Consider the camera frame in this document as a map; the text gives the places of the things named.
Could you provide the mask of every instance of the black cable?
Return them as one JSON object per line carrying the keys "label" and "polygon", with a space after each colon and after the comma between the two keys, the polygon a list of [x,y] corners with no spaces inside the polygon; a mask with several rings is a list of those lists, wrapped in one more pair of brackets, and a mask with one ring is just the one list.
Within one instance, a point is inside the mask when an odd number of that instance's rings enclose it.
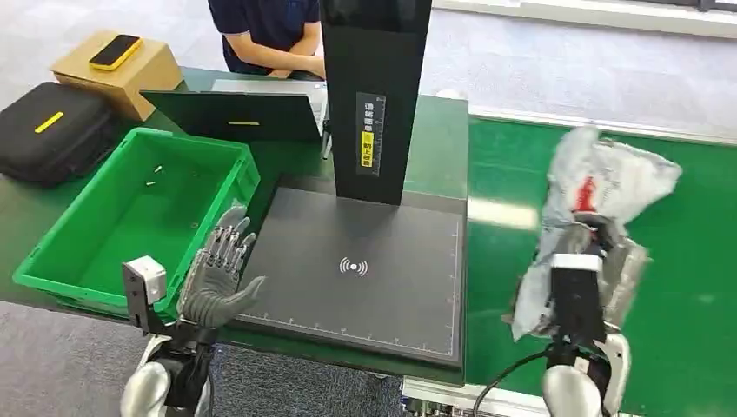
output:
{"label": "black cable", "polygon": [[526,358],[522,358],[518,360],[517,362],[513,363],[511,367],[508,367],[507,369],[504,369],[501,371],[501,374],[497,375],[496,378],[494,378],[493,381],[491,381],[490,384],[484,388],[483,391],[481,391],[481,394],[479,394],[478,398],[476,398],[476,403],[474,403],[474,417],[479,417],[479,406],[481,405],[481,402],[484,398],[486,398],[486,395],[489,391],[491,391],[492,388],[499,385],[501,380],[507,377],[507,375],[512,374],[518,367],[521,367],[523,365],[527,365],[529,362],[534,361],[536,359],[544,358],[548,355],[549,347],[546,347],[545,350],[542,352],[538,352],[536,354],[531,354],[530,356]]}

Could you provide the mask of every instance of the yellow label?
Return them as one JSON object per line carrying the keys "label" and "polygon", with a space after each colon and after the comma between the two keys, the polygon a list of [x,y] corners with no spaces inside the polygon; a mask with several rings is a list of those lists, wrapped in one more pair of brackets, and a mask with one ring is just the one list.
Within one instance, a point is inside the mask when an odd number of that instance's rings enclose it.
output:
{"label": "yellow label", "polygon": [[230,126],[261,126],[261,124],[259,122],[238,122],[238,121],[233,121],[233,122],[228,122],[228,124]]}
{"label": "yellow label", "polygon": [[361,132],[361,166],[371,168],[374,164],[374,134]]}
{"label": "yellow label", "polygon": [[57,120],[61,119],[62,116],[64,116],[64,113],[62,111],[57,111],[57,113],[55,115],[53,115],[52,117],[49,117],[49,119],[46,120],[46,122],[43,122],[43,123],[39,124],[38,127],[34,130],[34,132],[36,132],[36,133],[43,132],[49,126],[51,126],[52,124],[54,124]]}

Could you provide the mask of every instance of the smartphone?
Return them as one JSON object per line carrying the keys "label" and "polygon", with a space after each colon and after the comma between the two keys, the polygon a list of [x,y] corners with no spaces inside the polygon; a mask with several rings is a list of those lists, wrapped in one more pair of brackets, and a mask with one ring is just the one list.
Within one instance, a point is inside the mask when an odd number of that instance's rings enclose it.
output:
{"label": "smartphone", "polygon": [[105,71],[115,70],[141,43],[143,40],[138,36],[118,35],[90,59],[90,67]]}

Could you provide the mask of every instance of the wireless charging symbol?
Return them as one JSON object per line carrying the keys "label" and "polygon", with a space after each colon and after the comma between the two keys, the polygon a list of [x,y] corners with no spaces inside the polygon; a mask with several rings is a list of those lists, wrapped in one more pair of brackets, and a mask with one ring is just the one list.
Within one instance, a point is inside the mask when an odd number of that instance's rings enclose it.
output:
{"label": "wireless charging symbol", "polygon": [[341,259],[341,263],[338,265],[338,269],[341,271],[341,274],[345,274],[350,271],[358,274],[359,276],[364,276],[369,272],[369,263],[366,261],[353,263],[349,261],[348,258],[343,258]]}

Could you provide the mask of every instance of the green workbench surface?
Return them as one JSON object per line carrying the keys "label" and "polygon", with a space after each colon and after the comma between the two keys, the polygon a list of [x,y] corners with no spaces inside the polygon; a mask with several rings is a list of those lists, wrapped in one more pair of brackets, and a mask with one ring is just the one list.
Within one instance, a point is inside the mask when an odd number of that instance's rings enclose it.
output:
{"label": "green workbench surface", "polygon": [[[209,89],[216,78],[242,76],[186,69],[192,90]],[[532,337],[511,341],[501,316],[509,311],[518,277],[532,259],[554,146],[568,128],[515,121],[468,121],[464,102],[421,97],[406,181],[407,189],[463,197],[468,184],[468,291],[466,374],[410,361],[365,354],[264,334],[226,331],[232,342],[318,361],[423,376],[439,381],[484,384],[517,359],[543,348]],[[457,123],[462,118],[468,123]],[[147,125],[176,129],[161,115]],[[633,349],[633,371],[625,411],[666,416],[737,415],[737,338],[729,306],[737,296],[730,268],[730,215],[737,213],[737,149],[668,142],[638,136],[615,139],[676,161],[684,174],[675,194],[631,223],[631,235],[651,251],[624,332]],[[332,175],[319,149],[255,144],[264,183],[280,171]],[[465,167],[468,165],[468,181]],[[19,287],[10,275],[86,181],[39,191],[0,177],[0,298],[55,309],[49,296]],[[266,193],[268,187],[259,188]],[[257,195],[249,214],[258,223],[265,207]],[[501,388],[540,394],[542,362],[511,374]]]}

